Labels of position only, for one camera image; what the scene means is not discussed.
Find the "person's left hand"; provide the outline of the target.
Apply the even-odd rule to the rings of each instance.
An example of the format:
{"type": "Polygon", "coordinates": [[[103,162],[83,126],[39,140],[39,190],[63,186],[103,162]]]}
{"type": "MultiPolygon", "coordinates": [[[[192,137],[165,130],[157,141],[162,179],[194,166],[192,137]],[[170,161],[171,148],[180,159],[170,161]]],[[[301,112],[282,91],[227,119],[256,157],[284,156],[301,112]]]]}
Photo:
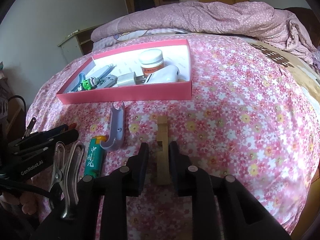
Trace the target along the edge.
{"type": "Polygon", "coordinates": [[[1,194],[1,206],[8,211],[13,211],[16,207],[26,215],[33,215],[37,212],[37,199],[31,192],[24,192],[20,197],[15,197],[9,193],[1,194]]]}

